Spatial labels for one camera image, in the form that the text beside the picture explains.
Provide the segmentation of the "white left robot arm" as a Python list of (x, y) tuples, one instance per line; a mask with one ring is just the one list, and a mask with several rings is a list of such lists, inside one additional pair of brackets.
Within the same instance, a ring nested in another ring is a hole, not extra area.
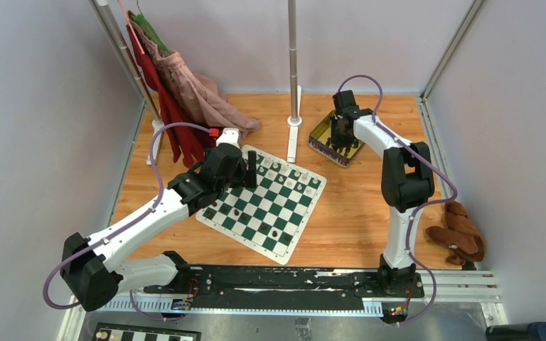
[(105, 306), (119, 293), (145, 286), (182, 293), (189, 284), (189, 265), (176, 252), (135, 261), (127, 257), (162, 230), (215, 203), (228, 189), (256, 186), (257, 154), (222, 143), (123, 220), (88, 237), (70, 235), (57, 272), (87, 312)]

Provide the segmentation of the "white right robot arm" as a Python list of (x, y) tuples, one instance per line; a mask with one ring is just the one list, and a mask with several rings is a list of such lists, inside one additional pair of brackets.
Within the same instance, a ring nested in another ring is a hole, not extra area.
[(380, 292), (393, 297), (414, 278), (416, 266), (409, 256), (414, 246), (411, 231), (421, 216), (417, 208), (435, 191), (429, 147), (397, 135), (373, 110), (361, 109), (350, 90), (334, 94), (333, 103), (328, 145), (341, 152), (364, 143), (382, 159), (380, 187), (390, 208), (390, 228), (377, 280)]

